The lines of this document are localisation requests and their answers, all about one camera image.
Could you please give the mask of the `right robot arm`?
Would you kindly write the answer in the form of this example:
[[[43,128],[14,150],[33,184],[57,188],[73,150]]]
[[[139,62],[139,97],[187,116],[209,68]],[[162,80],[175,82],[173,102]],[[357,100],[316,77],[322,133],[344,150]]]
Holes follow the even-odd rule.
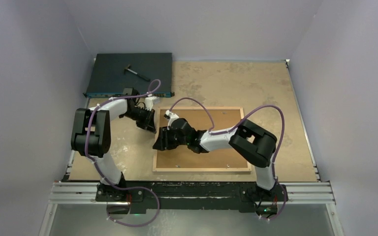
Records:
[[[231,148],[254,166],[257,195],[268,200],[276,193],[274,164],[282,140],[246,118],[231,128],[217,132],[196,130],[186,119],[177,118],[159,129],[153,149],[165,151],[186,146],[192,152],[201,154]]]

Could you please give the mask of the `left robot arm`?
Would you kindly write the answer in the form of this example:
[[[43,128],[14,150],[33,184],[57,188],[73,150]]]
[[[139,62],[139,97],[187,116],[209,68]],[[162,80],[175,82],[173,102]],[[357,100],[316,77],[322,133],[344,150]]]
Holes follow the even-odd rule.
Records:
[[[116,167],[109,152],[111,121],[129,118],[138,128],[155,133],[153,105],[158,101],[159,98],[152,94],[141,95],[133,88],[126,88],[123,94],[110,97],[95,107],[76,110],[71,148],[90,160],[100,175],[97,196],[121,201],[129,195],[123,172]]]

